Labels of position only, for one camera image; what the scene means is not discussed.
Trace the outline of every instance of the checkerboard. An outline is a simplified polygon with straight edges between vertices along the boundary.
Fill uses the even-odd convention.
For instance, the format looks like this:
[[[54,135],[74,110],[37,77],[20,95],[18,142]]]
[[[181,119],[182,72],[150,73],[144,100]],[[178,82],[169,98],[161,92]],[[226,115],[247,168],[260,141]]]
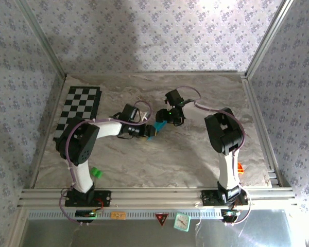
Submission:
[[[96,118],[101,98],[98,86],[71,86],[58,121],[54,139],[59,138],[72,118]]]

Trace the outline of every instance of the yellow label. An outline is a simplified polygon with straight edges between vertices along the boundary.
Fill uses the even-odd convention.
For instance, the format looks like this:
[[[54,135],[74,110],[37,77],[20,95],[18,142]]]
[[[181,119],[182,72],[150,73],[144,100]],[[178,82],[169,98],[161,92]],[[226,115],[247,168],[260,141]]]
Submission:
[[[126,219],[126,213],[125,212],[112,212],[111,213],[111,219],[113,219],[113,220],[125,220]]]

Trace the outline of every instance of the wall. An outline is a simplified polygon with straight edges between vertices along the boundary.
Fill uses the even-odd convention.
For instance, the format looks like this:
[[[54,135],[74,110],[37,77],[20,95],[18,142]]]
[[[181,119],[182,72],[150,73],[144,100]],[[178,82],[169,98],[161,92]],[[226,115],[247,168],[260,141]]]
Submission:
[[[296,0],[251,82],[279,168],[309,216],[309,0]]]
[[[15,2],[1,1],[0,246],[33,173],[60,85]]]
[[[35,0],[66,73],[245,71],[281,0]]]

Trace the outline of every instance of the cable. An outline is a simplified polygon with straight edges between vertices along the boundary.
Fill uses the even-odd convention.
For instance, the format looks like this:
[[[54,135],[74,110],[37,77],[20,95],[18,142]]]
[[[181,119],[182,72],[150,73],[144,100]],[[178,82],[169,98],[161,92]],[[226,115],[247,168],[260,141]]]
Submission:
[[[240,127],[240,129],[241,129],[241,131],[242,131],[243,139],[242,139],[241,145],[240,145],[238,148],[236,148],[235,150],[232,151],[232,164],[234,164],[235,153],[236,153],[240,148],[242,148],[242,146],[243,146],[244,143],[245,143],[245,136],[246,136],[246,133],[245,133],[245,129],[244,129],[242,123],[241,123],[237,118],[235,118],[235,116],[231,115],[231,114],[228,113],[228,112],[225,112],[225,111],[222,111],[222,110],[211,109],[211,108],[205,107],[204,105],[200,105],[197,101],[198,101],[198,100],[201,100],[201,94],[200,94],[199,91],[196,90],[194,87],[191,87],[191,86],[180,86],[180,87],[178,87],[178,88],[176,88],[176,89],[180,89],[180,88],[183,88],[183,87],[188,88],[188,89],[192,89],[192,90],[194,90],[194,91],[198,94],[199,98],[196,99],[196,100],[194,101],[195,107],[197,107],[197,108],[199,108],[199,109],[202,109],[202,110],[204,110],[204,111],[218,112],[218,113],[224,114],[224,115],[226,115],[226,116],[232,118],[232,119],[239,125],[239,127]],[[236,175],[235,175],[235,173],[234,173],[234,169],[232,169],[232,172],[233,172],[233,177],[234,177],[235,181],[237,182]],[[251,196],[250,196],[249,192],[248,192],[240,183],[238,183],[238,186],[240,187],[240,189],[244,190],[245,193],[246,193],[246,195],[248,196],[248,199],[249,199],[249,209],[248,209],[246,215],[245,215],[241,220],[239,220],[239,221],[237,221],[237,222],[234,222],[234,223],[228,223],[228,222],[226,222],[227,224],[232,224],[232,225],[234,225],[234,224],[240,224],[240,223],[244,222],[244,221],[248,218],[249,214],[251,213],[251,205],[252,205]]]
[[[139,113],[139,120],[136,122],[137,124],[138,124],[139,122],[141,122],[141,113],[140,113],[140,109],[138,109],[138,113]]]
[[[143,121],[143,122],[140,122],[140,123],[132,123],[132,122],[126,122],[126,121],[122,121],[122,120],[114,119],[114,118],[100,119],[100,120],[96,120],[96,119],[95,119],[95,120],[85,120],[85,121],[82,121],[82,122],[78,123],[76,126],[74,126],[74,128],[72,129],[72,131],[71,131],[70,134],[68,135],[67,140],[66,140],[66,144],[65,144],[65,156],[66,156],[66,160],[67,160],[67,162],[68,162],[68,169],[70,170],[70,174],[71,174],[73,183],[72,183],[72,186],[70,187],[70,189],[67,189],[64,193],[61,192],[61,197],[60,197],[60,200],[59,200],[59,207],[60,207],[62,213],[64,214],[64,216],[65,216],[68,220],[70,220],[71,222],[74,222],[74,223],[78,223],[78,224],[79,224],[78,221],[72,219],[72,218],[65,212],[65,210],[64,210],[64,208],[63,208],[63,206],[62,206],[62,199],[63,199],[63,197],[66,196],[66,194],[67,194],[68,191],[74,189],[75,184],[76,184],[76,176],[75,176],[74,171],[73,171],[73,169],[72,169],[72,165],[73,165],[73,164],[72,164],[72,162],[71,162],[71,160],[70,160],[70,156],[69,156],[69,154],[68,154],[68,148],[69,148],[70,141],[71,141],[71,138],[72,138],[74,132],[75,132],[81,125],[86,124],[86,123],[89,123],[89,122],[111,122],[111,121],[112,121],[112,122],[120,122],[120,123],[122,123],[122,124],[133,125],[133,126],[143,125],[143,124],[149,122],[150,117],[152,116],[152,107],[151,107],[151,105],[150,105],[148,102],[143,101],[143,100],[139,100],[139,101],[135,102],[134,105],[136,105],[137,103],[140,103],[140,102],[146,104],[146,105],[149,107],[149,110],[150,110],[150,114],[149,114],[148,119],[146,119],[146,120]]]
[[[117,138],[119,138],[119,139],[123,139],[123,140],[132,140],[133,139],[133,135],[132,135],[132,137],[130,137],[130,138],[126,138],[126,137],[123,137],[123,136],[118,136],[117,135]]]
[[[62,189],[61,189],[61,195],[62,195],[62,192],[63,192],[64,189],[68,189],[68,188],[62,188]]]
[[[95,209],[95,211],[98,211],[98,210],[102,209],[102,214],[103,214],[104,213],[104,203],[103,203],[103,200],[101,198],[97,198],[96,200],[101,202],[101,207]]]

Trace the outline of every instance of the orange object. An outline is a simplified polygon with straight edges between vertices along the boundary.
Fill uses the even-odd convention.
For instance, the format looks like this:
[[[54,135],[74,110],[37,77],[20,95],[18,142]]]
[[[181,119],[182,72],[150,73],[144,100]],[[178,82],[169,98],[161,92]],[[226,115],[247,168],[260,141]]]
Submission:
[[[111,219],[113,220],[125,220],[126,212],[111,212]]]
[[[244,174],[244,169],[243,169],[242,164],[240,162],[238,162],[238,173]]]

